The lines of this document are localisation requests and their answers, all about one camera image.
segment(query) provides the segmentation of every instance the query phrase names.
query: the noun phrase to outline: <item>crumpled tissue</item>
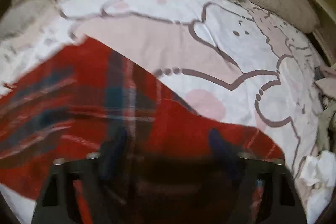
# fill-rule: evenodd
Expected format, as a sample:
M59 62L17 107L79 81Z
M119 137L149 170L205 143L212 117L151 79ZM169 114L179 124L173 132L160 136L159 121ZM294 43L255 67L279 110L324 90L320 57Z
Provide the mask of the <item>crumpled tissue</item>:
M306 207L307 222L314 224L332 198L336 182L335 154L322 151L318 157L308 156L300 179L303 179L307 186L314 186Z

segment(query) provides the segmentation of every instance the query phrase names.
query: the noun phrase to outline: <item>pink circle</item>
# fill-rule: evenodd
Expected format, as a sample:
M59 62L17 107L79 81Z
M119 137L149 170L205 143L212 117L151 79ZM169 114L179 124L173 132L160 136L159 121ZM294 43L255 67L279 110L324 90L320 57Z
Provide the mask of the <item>pink circle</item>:
M129 8L129 5L124 1L119 1L116 4L113 4L113 8L116 10L124 10Z
M255 123L256 123L256 128L260 129L261 131L265 131L267 125L266 123L263 122L263 120L260 118L259 114L257 111L254 111L254 117L255 117Z
M159 5L165 5L167 0L156 0Z
M221 121L225 117L224 105L209 91L192 90L184 98L202 116L217 121Z
M296 83L296 82L292 82L293 83L293 89L296 91L296 92L300 92L300 86Z

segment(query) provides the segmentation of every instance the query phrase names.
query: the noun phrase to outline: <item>red plaid fabric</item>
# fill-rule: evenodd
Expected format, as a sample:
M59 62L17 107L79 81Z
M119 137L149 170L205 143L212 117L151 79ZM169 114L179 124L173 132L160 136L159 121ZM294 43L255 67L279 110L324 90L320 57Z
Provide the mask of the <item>red plaid fabric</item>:
M284 159L258 129L196 115L153 75L87 38L22 77L1 98L0 182L36 199L55 158L84 158L121 127L129 138L113 185L127 204L117 201L116 207L129 223L198 223L228 215L235 195L225 174L214 168L212 128L258 158ZM81 212L90 223L88 212Z

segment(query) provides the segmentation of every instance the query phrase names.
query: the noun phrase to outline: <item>metal screw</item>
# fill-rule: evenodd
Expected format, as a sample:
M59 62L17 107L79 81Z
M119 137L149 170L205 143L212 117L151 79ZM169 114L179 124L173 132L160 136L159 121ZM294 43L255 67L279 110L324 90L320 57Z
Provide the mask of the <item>metal screw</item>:
M243 159L247 159L247 160L255 159L254 155L252 155L250 153L247 153L247 152L239 152L238 157L243 158Z
M59 159L55 159L54 160L54 165L61 165L65 163L65 159L64 158L59 158Z
M92 153L88 153L86 155L86 158L89 159L89 160L92 160L92 159L99 158L99 156L100 156L99 152L92 152Z
M272 163L276 164L276 165L285 165L285 161L282 159L273 159L271 160Z

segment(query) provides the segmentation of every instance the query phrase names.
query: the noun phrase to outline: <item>bedsheet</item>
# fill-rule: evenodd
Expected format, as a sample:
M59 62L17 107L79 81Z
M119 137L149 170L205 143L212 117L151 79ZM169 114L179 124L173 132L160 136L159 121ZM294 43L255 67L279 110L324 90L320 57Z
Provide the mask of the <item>bedsheet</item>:
M58 8L32 24L33 31L1 42L3 83L16 82L89 36L155 75L199 114L265 132L297 178L315 145L322 110L312 85L320 61L303 33L250 2L56 1ZM5 186L0 190L9 200L17 198Z

